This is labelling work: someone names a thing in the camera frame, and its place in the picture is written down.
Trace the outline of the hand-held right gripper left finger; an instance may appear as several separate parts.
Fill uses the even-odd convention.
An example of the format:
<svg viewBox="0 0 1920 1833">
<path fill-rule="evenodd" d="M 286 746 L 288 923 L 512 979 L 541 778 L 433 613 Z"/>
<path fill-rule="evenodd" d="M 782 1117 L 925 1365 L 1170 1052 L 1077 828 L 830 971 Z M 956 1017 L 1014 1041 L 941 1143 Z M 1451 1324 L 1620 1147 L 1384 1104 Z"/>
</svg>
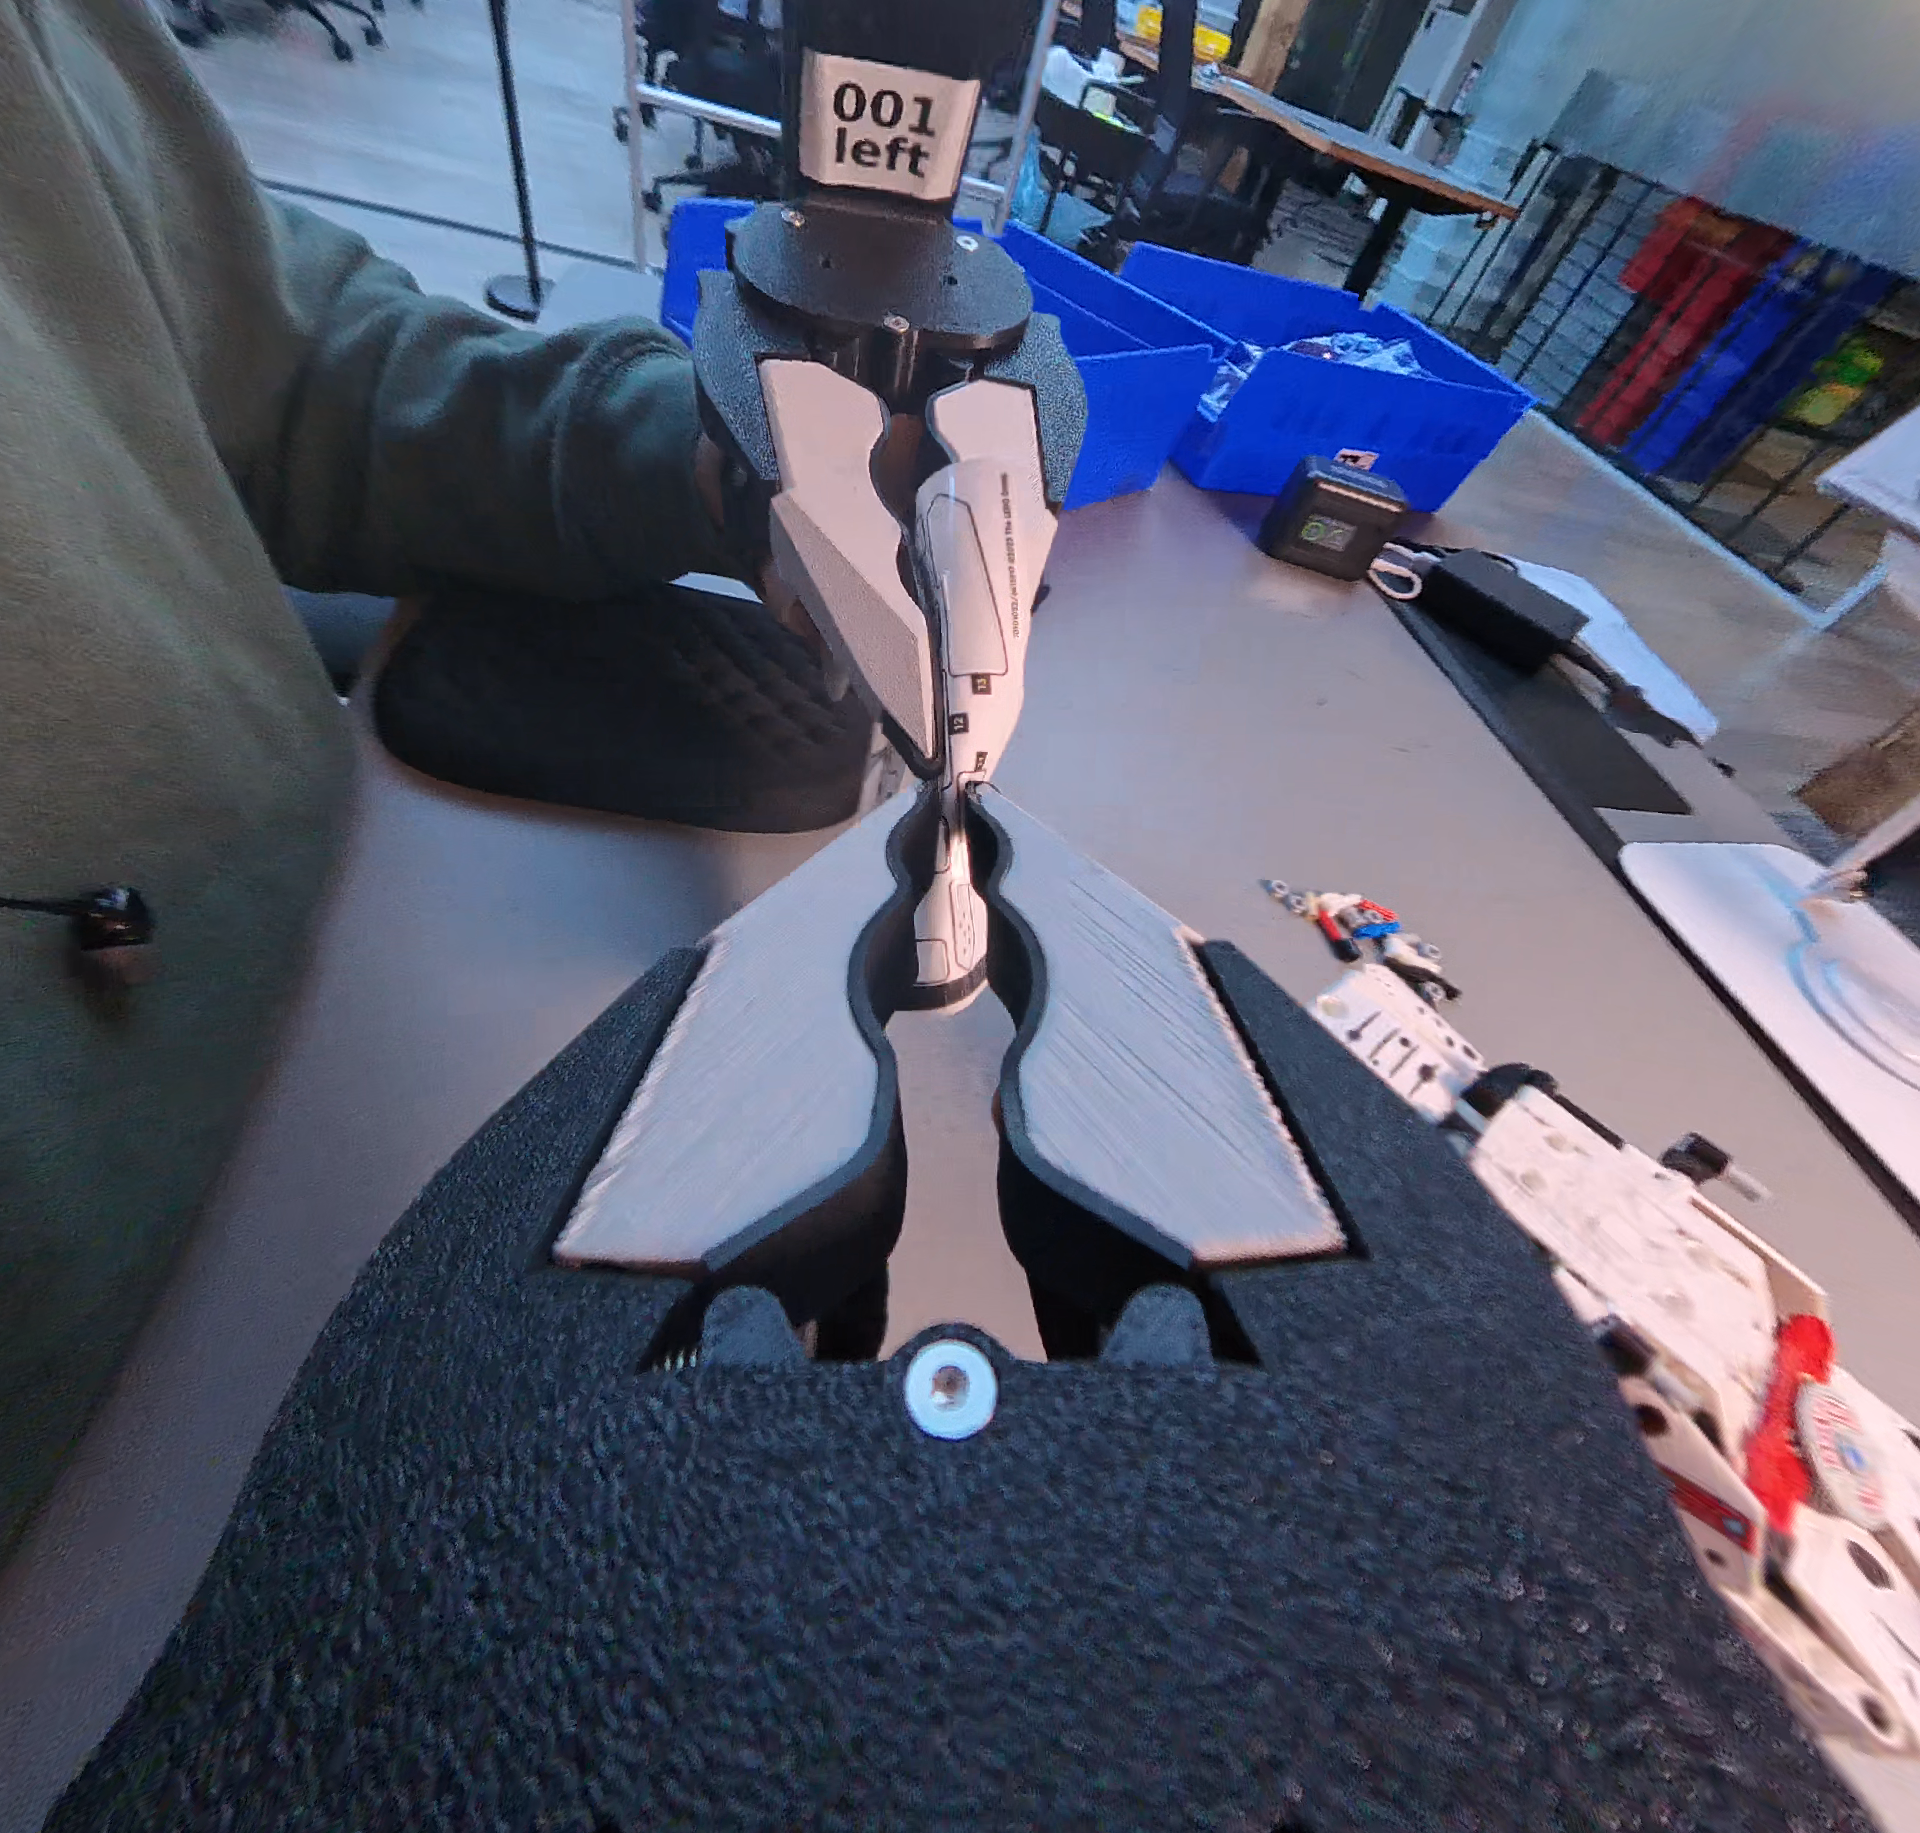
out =
<svg viewBox="0 0 1920 1833">
<path fill-rule="evenodd" d="M 901 789 L 735 912 L 555 1240 L 567 1268 L 874 1275 L 901 1240 L 897 1067 L 876 1019 L 910 962 Z"/>
</svg>

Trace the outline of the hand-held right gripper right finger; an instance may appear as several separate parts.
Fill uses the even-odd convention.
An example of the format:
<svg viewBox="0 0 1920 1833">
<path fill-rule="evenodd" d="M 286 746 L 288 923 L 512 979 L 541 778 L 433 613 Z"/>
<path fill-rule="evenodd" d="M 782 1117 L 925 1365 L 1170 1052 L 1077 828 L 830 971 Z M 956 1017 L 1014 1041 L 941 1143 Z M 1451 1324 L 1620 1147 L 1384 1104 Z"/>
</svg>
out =
<svg viewBox="0 0 1920 1833">
<path fill-rule="evenodd" d="M 973 793 L 973 839 L 1021 1168 L 1174 1269 L 1341 1252 L 1186 923 L 999 789 Z"/>
</svg>

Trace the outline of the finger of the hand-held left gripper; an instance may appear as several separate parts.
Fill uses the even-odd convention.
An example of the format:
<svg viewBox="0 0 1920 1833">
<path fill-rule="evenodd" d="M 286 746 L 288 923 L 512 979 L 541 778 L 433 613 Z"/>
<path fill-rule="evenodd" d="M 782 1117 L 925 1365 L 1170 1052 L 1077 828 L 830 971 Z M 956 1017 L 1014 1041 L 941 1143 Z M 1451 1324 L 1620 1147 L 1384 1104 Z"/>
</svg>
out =
<svg viewBox="0 0 1920 1833">
<path fill-rule="evenodd" d="M 925 405 L 938 466 L 925 477 L 925 514 L 934 497 L 1000 502 L 1017 520 L 1050 520 L 1036 394 L 1026 386 L 973 380 L 936 392 Z"/>
<path fill-rule="evenodd" d="M 762 359 L 758 381 L 778 463 L 775 573 L 908 765 L 934 770 L 931 627 L 902 576 L 902 527 L 872 471 L 889 413 L 872 390 L 816 361 Z"/>
</svg>

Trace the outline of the white sticker sheet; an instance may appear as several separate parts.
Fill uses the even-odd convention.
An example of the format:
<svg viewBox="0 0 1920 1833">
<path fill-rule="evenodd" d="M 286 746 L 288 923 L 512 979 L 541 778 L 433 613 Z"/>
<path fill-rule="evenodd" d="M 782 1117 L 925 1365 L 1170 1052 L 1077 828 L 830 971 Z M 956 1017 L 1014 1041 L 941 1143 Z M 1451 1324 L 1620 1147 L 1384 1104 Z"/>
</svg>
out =
<svg viewBox="0 0 1920 1833">
<path fill-rule="evenodd" d="M 1055 527 L 1016 467 L 997 459 L 964 459 L 931 477 L 915 523 L 936 583 L 945 754 L 906 1003 L 956 1012 L 984 989 L 990 945 L 990 914 L 973 882 L 969 793 L 990 780 L 1021 720 L 1030 608 Z"/>
</svg>

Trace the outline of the white toy brick truck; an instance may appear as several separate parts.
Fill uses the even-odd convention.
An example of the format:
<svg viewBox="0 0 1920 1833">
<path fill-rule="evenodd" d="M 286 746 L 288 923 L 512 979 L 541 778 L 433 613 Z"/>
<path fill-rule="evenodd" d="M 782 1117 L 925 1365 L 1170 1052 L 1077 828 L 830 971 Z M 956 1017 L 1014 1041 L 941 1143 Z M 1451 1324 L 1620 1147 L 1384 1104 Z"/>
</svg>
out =
<svg viewBox="0 0 1920 1833">
<path fill-rule="evenodd" d="M 1668 1503 L 1817 1732 L 1918 1746 L 1918 1432 L 1839 1365 L 1825 1292 L 1555 1083 L 1487 1067 L 1387 967 L 1309 1014 L 1463 1156 L 1617 1375 Z"/>
</svg>

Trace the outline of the person's left hand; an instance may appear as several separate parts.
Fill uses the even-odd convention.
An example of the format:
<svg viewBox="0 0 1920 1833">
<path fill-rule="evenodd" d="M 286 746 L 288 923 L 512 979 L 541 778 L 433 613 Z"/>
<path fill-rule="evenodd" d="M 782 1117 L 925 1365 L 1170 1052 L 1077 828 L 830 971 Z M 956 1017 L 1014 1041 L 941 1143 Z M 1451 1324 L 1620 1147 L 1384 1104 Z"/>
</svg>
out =
<svg viewBox="0 0 1920 1833">
<path fill-rule="evenodd" d="M 826 695 L 830 701 L 843 701 L 851 691 L 851 676 L 844 665 L 831 656 L 820 628 L 781 575 L 778 560 L 769 540 L 769 526 L 762 520 L 757 489 L 733 454 L 717 446 L 705 433 L 694 454 L 694 483 L 708 506 L 712 530 L 717 537 L 722 553 L 731 561 L 728 573 L 743 579 L 767 611 L 791 631 L 811 649 L 822 672 Z"/>
</svg>

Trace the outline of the blue plastic bin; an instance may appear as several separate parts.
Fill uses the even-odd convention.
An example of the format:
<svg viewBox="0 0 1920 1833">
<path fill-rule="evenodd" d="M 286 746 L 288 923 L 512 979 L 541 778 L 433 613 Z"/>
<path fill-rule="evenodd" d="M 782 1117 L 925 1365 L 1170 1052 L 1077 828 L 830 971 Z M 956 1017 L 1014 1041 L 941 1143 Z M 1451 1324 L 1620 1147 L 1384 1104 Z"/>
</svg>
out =
<svg viewBox="0 0 1920 1833">
<path fill-rule="evenodd" d="M 746 199 L 690 197 L 662 221 L 661 322 L 679 342 L 690 346 L 696 274 L 724 271 L 727 226 L 750 212 Z M 1150 489 L 1212 380 L 1209 330 L 1021 224 L 999 244 L 1021 262 L 1036 311 L 1061 322 L 1086 390 L 1086 435 L 1066 508 Z"/>
<path fill-rule="evenodd" d="M 1535 405 L 1532 392 L 1393 307 L 1327 286 L 1138 244 L 1120 278 L 1212 333 L 1217 364 L 1256 347 L 1223 403 L 1202 398 L 1172 466 L 1219 494 L 1280 494 L 1305 456 L 1365 454 L 1415 512 L 1440 511 Z M 1300 344 L 1341 333 L 1401 344 L 1418 374 L 1309 359 Z"/>
</svg>

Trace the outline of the pile of small brick pieces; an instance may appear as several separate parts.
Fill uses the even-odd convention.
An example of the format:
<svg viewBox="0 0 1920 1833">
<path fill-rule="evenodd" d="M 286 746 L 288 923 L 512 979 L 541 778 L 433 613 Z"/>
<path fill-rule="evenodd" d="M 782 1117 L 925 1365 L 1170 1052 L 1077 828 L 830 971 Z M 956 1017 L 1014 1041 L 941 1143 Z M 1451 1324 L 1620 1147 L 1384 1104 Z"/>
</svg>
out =
<svg viewBox="0 0 1920 1833">
<path fill-rule="evenodd" d="M 1393 909 L 1357 893 L 1307 889 L 1260 880 L 1260 889 L 1291 916 L 1321 932 L 1341 962 L 1376 962 L 1432 1006 L 1452 1003 L 1462 990 L 1447 977 L 1438 948 Z"/>
</svg>

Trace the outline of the black quilted cushion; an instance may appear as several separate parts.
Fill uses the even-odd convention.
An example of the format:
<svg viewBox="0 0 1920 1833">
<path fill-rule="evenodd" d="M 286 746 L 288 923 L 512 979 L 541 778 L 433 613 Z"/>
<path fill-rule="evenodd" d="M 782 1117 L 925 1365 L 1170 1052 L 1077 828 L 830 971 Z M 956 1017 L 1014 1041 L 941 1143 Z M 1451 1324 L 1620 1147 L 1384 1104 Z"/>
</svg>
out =
<svg viewBox="0 0 1920 1833">
<path fill-rule="evenodd" d="M 874 740 L 765 608 L 677 583 L 586 604 L 431 596 L 372 714 L 392 758 L 443 782 L 727 834 L 851 820 Z"/>
</svg>

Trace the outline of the black battery pack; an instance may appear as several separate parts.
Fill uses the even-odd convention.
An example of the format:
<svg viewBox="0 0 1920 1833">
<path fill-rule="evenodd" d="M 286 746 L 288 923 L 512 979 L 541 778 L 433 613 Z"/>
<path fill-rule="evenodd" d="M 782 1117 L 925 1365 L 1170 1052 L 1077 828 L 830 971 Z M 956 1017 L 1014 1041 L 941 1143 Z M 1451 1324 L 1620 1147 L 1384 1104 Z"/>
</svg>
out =
<svg viewBox="0 0 1920 1833">
<path fill-rule="evenodd" d="M 1408 512 L 1396 481 L 1321 454 L 1303 456 L 1256 531 L 1277 561 L 1339 581 L 1365 579 Z"/>
</svg>

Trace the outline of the black stanchion pole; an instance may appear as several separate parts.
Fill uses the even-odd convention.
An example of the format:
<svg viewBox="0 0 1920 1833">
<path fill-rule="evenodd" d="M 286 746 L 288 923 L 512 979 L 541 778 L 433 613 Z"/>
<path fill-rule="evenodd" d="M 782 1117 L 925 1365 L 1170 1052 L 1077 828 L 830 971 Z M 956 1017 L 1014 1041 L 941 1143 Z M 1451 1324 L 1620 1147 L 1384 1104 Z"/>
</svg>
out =
<svg viewBox="0 0 1920 1833">
<path fill-rule="evenodd" d="M 497 75 L 500 109 L 511 151 L 511 179 L 516 207 L 521 268 L 516 274 L 493 277 L 487 287 L 487 305 L 506 318 L 532 325 L 541 318 L 547 298 L 547 278 L 541 272 L 541 243 L 533 224 L 530 176 L 526 170 L 526 139 L 516 77 L 511 48 L 508 0 L 487 0 L 493 34 L 493 64 Z"/>
</svg>

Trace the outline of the wooden desk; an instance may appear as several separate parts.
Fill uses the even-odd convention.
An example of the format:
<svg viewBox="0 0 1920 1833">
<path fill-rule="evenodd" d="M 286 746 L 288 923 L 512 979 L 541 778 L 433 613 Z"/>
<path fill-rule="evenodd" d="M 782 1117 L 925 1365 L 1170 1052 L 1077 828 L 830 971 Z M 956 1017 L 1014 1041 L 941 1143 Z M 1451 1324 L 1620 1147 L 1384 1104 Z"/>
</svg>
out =
<svg viewBox="0 0 1920 1833">
<path fill-rule="evenodd" d="M 1361 179 L 1381 196 L 1382 215 L 1344 281 L 1354 298 L 1365 300 L 1374 291 L 1411 215 L 1470 217 L 1476 226 L 1510 224 L 1521 215 L 1510 199 L 1463 184 L 1449 170 L 1387 139 L 1291 108 L 1219 64 L 1201 66 L 1191 82 L 1201 92 L 1276 127 L 1298 149 L 1332 161 L 1339 172 Z"/>
</svg>

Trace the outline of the black power adapter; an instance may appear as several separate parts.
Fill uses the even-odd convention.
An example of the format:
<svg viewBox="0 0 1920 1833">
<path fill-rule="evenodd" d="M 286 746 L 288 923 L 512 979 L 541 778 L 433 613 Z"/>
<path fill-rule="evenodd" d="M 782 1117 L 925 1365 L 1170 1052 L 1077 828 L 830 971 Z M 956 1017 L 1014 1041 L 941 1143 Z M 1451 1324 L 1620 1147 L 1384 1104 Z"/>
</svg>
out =
<svg viewBox="0 0 1920 1833">
<path fill-rule="evenodd" d="M 1535 676 L 1580 645 L 1588 613 L 1523 579 L 1512 564 L 1476 549 L 1417 552 L 1427 564 L 1413 603 L 1503 665 Z"/>
</svg>

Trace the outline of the white paper sheet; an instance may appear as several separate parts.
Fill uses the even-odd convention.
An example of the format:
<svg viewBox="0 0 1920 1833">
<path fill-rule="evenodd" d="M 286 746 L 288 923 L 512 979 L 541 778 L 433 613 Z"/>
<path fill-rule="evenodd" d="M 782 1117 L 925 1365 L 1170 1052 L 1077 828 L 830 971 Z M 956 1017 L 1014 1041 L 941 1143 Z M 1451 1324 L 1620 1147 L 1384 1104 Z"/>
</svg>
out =
<svg viewBox="0 0 1920 1833">
<path fill-rule="evenodd" d="M 1611 598 L 1562 569 L 1510 555 L 1503 561 L 1528 585 L 1580 616 L 1580 628 L 1562 658 L 1608 686 L 1614 701 L 1643 716 L 1652 735 L 1673 740 L 1685 733 L 1700 746 L 1716 737 L 1716 716 L 1641 639 Z"/>
</svg>

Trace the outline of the rack of coloured bins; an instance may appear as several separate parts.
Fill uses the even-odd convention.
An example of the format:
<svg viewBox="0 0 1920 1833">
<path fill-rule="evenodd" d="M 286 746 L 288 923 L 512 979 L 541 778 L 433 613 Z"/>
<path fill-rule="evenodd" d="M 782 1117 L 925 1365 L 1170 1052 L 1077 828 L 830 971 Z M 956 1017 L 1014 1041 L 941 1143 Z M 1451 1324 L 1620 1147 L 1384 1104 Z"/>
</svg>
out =
<svg viewBox="0 0 1920 1833">
<path fill-rule="evenodd" d="M 1682 197 L 1615 286 L 1620 322 L 1553 413 L 1722 531 L 1910 402 L 1913 277 Z"/>
</svg>

